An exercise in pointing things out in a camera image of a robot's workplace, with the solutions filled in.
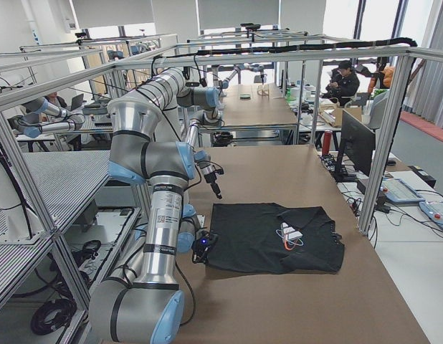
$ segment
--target desk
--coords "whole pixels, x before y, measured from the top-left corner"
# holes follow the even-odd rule
[[[276,85],[270,84],[270,96],[257,94],[257,86],[233,85],[222,99],[224,125],[218,128],[200,128],[200,133],[215,131],[292,130],[296,134],[297,120]],[[248,93],[249,100],[240,100],[239,95]]]
[[[397,170],[389,171],[393,177],[403,179],[415,189],[433,191],[413,171],[398,171],[401,169],[399,163],[389,169],[392,167]],[[348,196],[363,198],[354,183],[343,183],[340,189]],[[427,201],[442,199],[432,193],[420,194]],[[429,220],[418,206],[402,206],[401,210],[418,220]],[[395,212],[375,212],[378,222],[376,252],[430,342],[443,343],[443,239],[431,229],[400,216]]]
[[[222,203],[322,206],[346,246],[339,273],[244,275],[178,262],[196,293],[195,318],[175,343],[428,343],[330,174],[305,145],[207,149],[225,174]],[[204,182],[191,202],[210,226],[217,199]],[[184,283],[181,288],[187,291]],[[191,312],[186,295],[184,319]]]
[[[29,136],[25,135],[18,135],[16,137],[18,142],[25,142],[27,143],[27,149],[30,153],[34,151],[34,143],[38,144],[42,150],[45,152],[49,152],[48,147],[44,144],[45,142],[55,142],[56,138],[54,137],[54,134],[41,134],[38,135],[36,138],[30,138]]]

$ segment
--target roller blind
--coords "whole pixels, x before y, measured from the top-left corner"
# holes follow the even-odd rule
[[[279,22],[279,0],[198,0],[198,6],[202,30]]]
[[[72,0],[80,28],[153,22],[151,0]]]

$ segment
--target red carpet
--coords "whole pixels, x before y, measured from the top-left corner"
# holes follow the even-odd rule
[[[429,134],[433,138],[443,142],[443,129],[438,128],[435,124],[427,122],[425,119],[414,115],[412,113],[407,113],[406,111],[401,111],[400,119],[405,123],[412,125],[413,127],[419,129],[420,131]]]

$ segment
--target black jacket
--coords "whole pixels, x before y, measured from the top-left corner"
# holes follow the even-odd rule
[[[331,94],[331,97],[338,98],[340,105],[344,106],[350,100],[344,97],[352,97],[355,95],[360,86],[360,81],[357,78],[355,70],[347,77],[342,77],[341,74],[337,72],[337,69],[332,72],[331,82],[337,82],[339,86],[338,88],[327,87],[327,90]]]

